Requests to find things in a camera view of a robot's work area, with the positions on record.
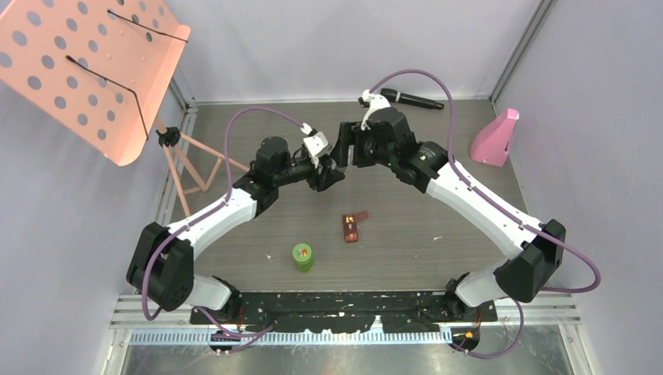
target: perforated pink panel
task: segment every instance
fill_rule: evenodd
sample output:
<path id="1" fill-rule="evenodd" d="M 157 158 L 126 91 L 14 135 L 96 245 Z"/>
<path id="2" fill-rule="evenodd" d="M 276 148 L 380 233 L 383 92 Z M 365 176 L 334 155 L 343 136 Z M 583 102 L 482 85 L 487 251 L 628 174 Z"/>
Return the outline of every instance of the perforated pink panel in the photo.
<path id="1" fill-rule="evenodd" d="M 187 39 L 162 0 L 13 0 L 0 15 L 0 79 L 120 166 L 138 158 Z"/>

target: lavender wall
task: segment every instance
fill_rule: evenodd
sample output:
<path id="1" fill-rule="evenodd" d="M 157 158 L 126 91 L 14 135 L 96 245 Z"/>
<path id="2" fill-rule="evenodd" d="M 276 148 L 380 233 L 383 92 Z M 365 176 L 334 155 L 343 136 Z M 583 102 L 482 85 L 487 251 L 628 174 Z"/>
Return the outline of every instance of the lavender wall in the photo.
<path id="1" fill-rule="evenodd" d="M 172 96 L 159 113 L 179 124 Z M 2 82 L 0 139 L 0 373 L 94 373 L 166 158 L 119 167 Z"/>
<path id="2" fill-rule="evenodd" d="M 576 296 L 602 372 L 660 373 L 663 3 L 558 2 L 498 101 L 521 116 L 511 160 L 525 201 L 601 268 Z M 566 255 L 556 281 L 588 269 Z"/>
<path id="3" fill-rule="evenodd" d="M 199 101 L 356 98 L 385 75 L 431 70 L 487 97 L 539 0 L 166 0 L 192 28 L 181 67 Z M 441 96 L 424 78 L 403 90 Z"/>

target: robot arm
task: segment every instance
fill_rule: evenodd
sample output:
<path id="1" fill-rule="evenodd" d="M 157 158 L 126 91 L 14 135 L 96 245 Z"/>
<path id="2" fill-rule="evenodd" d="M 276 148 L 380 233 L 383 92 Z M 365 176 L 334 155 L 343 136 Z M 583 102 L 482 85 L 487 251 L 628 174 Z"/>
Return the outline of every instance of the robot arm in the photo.
<path id="1" fill-rule="evenodd" d="M 315 191 L 323 191 L 345 176 L 336 171 L 328 153 L 327 138 L 304 124 L 303 146 L 291 155 L 285 139 L 265 138 L 251 168 L 216 202 L 193 216 L 165 227 L 146 226 L 127 271 L 127 281 L 141 289 L 149 258 L 180 228 L 187 228 L 168 243 L 149 275 L 147 295 L 162 309 L 172 311 L 182 304 L 222 310 L 238 296 L 232 285 L 215 277 L 194 274 L 194 261 L 229 230 L 268 209 L 278 198 L 278 189 L 306 180 Z"/>
<path id="2" fill-rule="evenodd" d="M 365 91 L 360 103 L 369 106 L 366 116 L 360 122 L 341 123 L 334 148 L 330 148 L 322 133 L 308 125 L 303 128 L 307 137 L 300 155 L 299 150 L 291 155 L 280 137 L 265 138 L 250 171 L 233 185 L 229 199 L 221 197 L 194 216 L 167 227 L 157 223 L 145 227 L 127 281 L 140 288 L 146 264 L 156 248 L 178 228 L 189 227 L 205 216 L 165 247 L 150 274 L 147 295 L 166 311 L 182 304 L 222 310 L 238 292 L 221 279 L 193 273 L 195 259 L 210 244 L 269 208 L 278 198 L 280 186 L 306 180 L 313 190 L 323 191 L 345 178 L 343 172 L 350 163 L 359 168 L 381 164 L 390 168 L 398 180 L 459 212 L 486 234 L 506 258 L 448 283 L 446 307 L 452 316 L 460 318 L 466 310 L 504 296 L 520 302 L 532 301 L 560 266 L 563 249 L 524 230 L 474 193 L 451 168 L 454 161 L 448 160 L 446 150 L 435 142 L 417 142 L 405 115 L 390 107 L 381 95 Z M 455 164 L 470 179 L 472 187 L 480 188 L 523 224 L 541 227 L 564 240 L 565 229 L 557 221 L 541 224 L 485 188 L 459 162 Z M 226 206 L 219 209 L 222 202 Z"/>
<path id="3" fill-rule="evenodd" d="M 473 178 L 458 161 L 449 161 L 446 150 L 435 142 L 417 142 L 405 115 L 391 108 L 381 95 L 365 91 L 359 102 L 369 107 L 366 116 L 361 123 L 342 123 L 339 139 L 331 151 L 339 165 L 347 166 L 352 159 L 352 164 L 360 168 L 375 164 L 390 168 L 398 180 L 459 212 L 488 236 L 506 258 L 448 283 L 447 307 L 452 315 L 460 316 L 465 309 L 506 296 L 520 302 L 532 301 L 560 266 L 563 249 L 523 226 L 541 227 L 562 241 L 565 228 L 556 220 L 544 225 L 509 205 Z M 458 178 L 451 163 L 471 181 L 471 187 Z M 509 220 L 472 191 L 473 188 L 479 188 L 523 224 L 519 226 Z"/>

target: gray wooden floor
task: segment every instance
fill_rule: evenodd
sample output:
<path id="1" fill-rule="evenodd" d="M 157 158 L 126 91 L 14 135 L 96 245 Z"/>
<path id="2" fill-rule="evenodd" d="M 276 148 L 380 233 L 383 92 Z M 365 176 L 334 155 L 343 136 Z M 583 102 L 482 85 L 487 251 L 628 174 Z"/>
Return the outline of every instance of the gray wooden floor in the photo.
<path id="1" fill-rule="evenodd" d="M 244 105 L 199 107 L 193 137 L 223 151 L 225 128 Z M 324 131 L 334 144 L 341 121 L 360 120 L 364 110 L 356 102 L 277 104 L 272 108 Z M 488 188 L 524 210 L 511 164 L 503 168 L 471 161 L 471 139 L 495 118 L 488 101 L 457 103 L 458 125 L 454 151 L 458 160 Z M 436 141 L 446 147 L 449 113 L 408 106 L 406 114 L 419 141 Z M 296 150 L 303 134 L 291 123 L 266 113 L 251 112 L 234 125 L 229 154 L 241 163 L 255 158 L 268 136 L 288 141 Z M 203 178 L 214 157 L 196 148 L 189 157 Z M 241 171 L 233 169 L 233 179 Z M 195 185 L 184 173 L 185 188 Z M 192 212 L 218 199 L 227 187 L 223 170 L 208 192 L 188 195 Z M 360 240 L 342 239 L 341 215 L 367 209 L 370 219 L 359 226 Z M 177 202 L 173 221 L 184 216 Z M 306 242 L 314 251 L 315 266 L 300 273 L 292 248 Z M 350 167 L 346 179 L 316 193 L 305 182 L 283 187 L 270 209 L 211 245 L 196 261 L 195 270 L 228 280 L 242 291 L 347 291 L 414 290 L 443 288 L 450 277 L 480 270 L 502 259 L 497 247 L 461 215 L 443 203 L 400 183 L 381 166 L 358 170 Z"/>

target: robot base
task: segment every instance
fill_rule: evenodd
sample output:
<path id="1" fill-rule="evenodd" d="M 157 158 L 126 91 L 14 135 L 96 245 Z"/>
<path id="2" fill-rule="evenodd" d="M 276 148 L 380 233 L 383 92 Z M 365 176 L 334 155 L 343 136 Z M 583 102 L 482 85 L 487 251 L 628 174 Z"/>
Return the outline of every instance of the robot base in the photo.
<path id="1" fill-rule="evenodd" d="M 479 313 L 484 322 L 497 321 L 492 302 L 454 319 L 443 307 L 444 293 L 433 291 L 269 292 L 241 293 L 238 297 L 241 316 L 225 310 L 210 313 L 221 323 L 243 323 L 252 332 L 270 325 L 274 332 L 287 333 L 365 332 L 378 316 L 385 333 L 436 332 L 437 323 L 475 322 Z M 190 321 L 210 324 L 197 309 L 192 310 Z"/>

